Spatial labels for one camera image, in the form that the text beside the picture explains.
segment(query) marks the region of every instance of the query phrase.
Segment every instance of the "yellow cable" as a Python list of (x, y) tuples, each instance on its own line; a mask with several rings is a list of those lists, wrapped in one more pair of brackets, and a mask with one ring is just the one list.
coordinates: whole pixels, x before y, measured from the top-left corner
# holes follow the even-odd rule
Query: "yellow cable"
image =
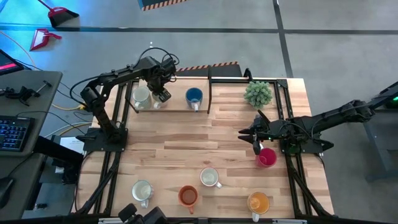
[(75, 125), (75, 127), (70, 127), (68, 129), (62, 131), (59, 135), (61, 136), (61, 135), (65, 134), (65, 133), (67, 133), (68, 131), (72, 130), (73, 128), (77, 128), (77, 127), (84, 126), (84, 125), (91, 125), (91, 124), (78, 124), (78, 125)]
[[(8, 36), (7, 34), (5, 34), (3, 31), (0, 31), (0, 33), (1, 33), (2, 35), (6, 36), (6, 37), (7, 37), (8, 39), (10, 39), (11, 41), (13, 41), (16, 45), (18, 45), (18, 47), (20, 47), (20, 48), (25, 52), (25, 54), (29, 57), (30, 61), (32, 62), (32, 65), (36, 67), (35, 61), (34, 61), (33, 58), (30, 56), (30, 54), (28, 53), (28, 51), (26, 51), (25, 48), (24, 48), (21, 44), (19, 44), (16, 40), (14, 40), (13, 38), (11, 38), (11, 37)], [(51, 105), (52, 105), (53, 107), (55, 107), (55, 108), (58, 108), (58, 109), (60, 109), (60, 110), (65, 110), (65, 111), (82, 110), (82, 108), (81, 108), (82, 105), (79, 105), (79, 106), (77, 106), (76, 108), (63, 108), (63, 107), (57, 106), (57, 105), (55, 105), (55, 104), (53, 104), (53, 103), (52, 103)]]

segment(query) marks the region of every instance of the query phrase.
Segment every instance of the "white paper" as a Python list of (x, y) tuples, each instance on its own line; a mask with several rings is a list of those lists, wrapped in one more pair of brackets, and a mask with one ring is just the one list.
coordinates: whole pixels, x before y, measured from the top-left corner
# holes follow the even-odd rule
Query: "white paper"
[[(82, 154), (83, 147), (84, 147), (85, 143), (80, 140), (77, 140), (77, 138), (75, 138), (75, 137), (65, 137), (65, 138), (61, 138), (60, 145)], [(55, 173), (62, 174), (63, 167), (55, 167)]]

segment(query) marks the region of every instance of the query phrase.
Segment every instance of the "yellow mug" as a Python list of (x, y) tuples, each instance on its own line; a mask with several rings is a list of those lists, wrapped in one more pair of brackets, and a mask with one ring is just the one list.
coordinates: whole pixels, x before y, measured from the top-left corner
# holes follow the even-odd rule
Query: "yellow mug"
[(252, 212), (253, 221), (258, 222), (260, 215), (269, 209), (269, 199), (262, 192), (254, 192), (248, 197), (248, 208)]

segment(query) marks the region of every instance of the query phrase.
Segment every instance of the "orange mug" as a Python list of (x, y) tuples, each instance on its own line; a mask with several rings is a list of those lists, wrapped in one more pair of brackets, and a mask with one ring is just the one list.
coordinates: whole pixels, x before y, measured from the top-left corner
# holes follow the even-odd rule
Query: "orange mug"
[(258, 222), (260, 215), (269, 209), (269, 199), (264, 193), (255, 192), (248, 197), (248, 207), (252, 212), (253, 221)]
[(178, 193), (178, 201), (184, 207), (189, 209), (189, 212), (193, 214), (193, 205), (198, 200), (198, 191), (192, 186), (183, 186)]

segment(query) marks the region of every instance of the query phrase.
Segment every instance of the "concrete floor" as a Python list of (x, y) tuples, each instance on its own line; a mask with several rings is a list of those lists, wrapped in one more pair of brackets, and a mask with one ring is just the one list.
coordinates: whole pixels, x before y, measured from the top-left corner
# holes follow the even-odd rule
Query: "concrete floor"
[[(105, 0), (51, 3), (80, 13), (80, 20), (65, 24), (73, 27), (277, 28), (272, 0), (189, 0), (147, 12), (142, 12), (135, 0), (118, 0), (117, 4)], [(279, 3), (285, 29), (398, 29), (395, 0), (280, 0)], [(17, 7), (18, 16), (14, 13)], [(48, 26), (46, 14), (46, 8), (35, 1), (9, 0), (0, 13), (0, 26)], [(5, 33), (29, 48), (32, 31), (6, 30)], [(182, 67), (237, 60), (242, 68), (249, 67), (255, 77), (286, 77), (278, 34), (56, 33), (63, 39), (30, 54), (38, 67), (63, 72), (62, 82), (69, 86), (135, 62), (151, 42), (178, 55)], [(304, 78), (313, 114), (353, 99), (368, 100), (397, 81), (398, 35), (286, 35), (286, 41), (293, 76)], [(24, 52), (2, 35), (0, 48), (30, 63)], [(158, 52), (151, 55), (160, 56)], [(54, 103), (76, 106), (62, 95), (57, 95)], [(51, 111), (71, 123), (80, 121), (71, 112), (55, 108)], [(49, 115), (42, 134), (61, 126), (64, 126), (62, 121)], [(343, 218), (398, 223), (397, 180), (370, 184), (364, 179), (377, 169), (377, 163), (363, 126), (344, 124), (325, 131), (323, 138), (335, 143), (324, 158), (335, 213)]]

